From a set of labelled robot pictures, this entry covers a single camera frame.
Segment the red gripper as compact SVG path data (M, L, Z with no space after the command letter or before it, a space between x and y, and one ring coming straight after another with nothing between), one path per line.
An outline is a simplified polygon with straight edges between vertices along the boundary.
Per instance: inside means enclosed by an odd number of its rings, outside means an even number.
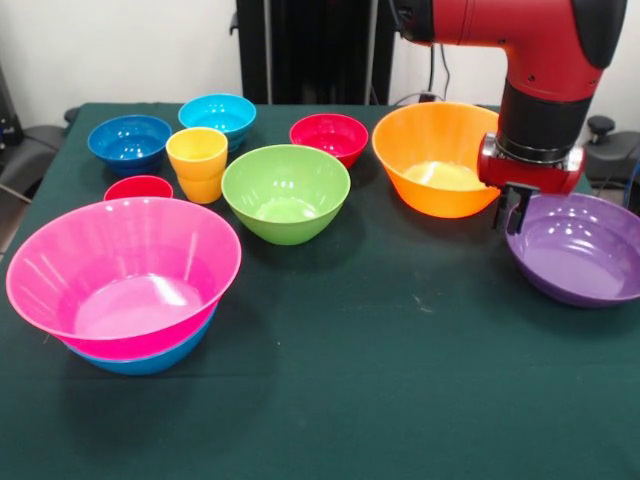
M481 182L501 188L492 228L503 230L507 224L508 235L521 233L530 195L519 195L509 214L510 188L505 187L508 183L535 187L544 194L569 194L579 183L584 167L585 152L582 147L572 148L556 164L525 162L502 152L496 134L487 133L479 148L477 172Z

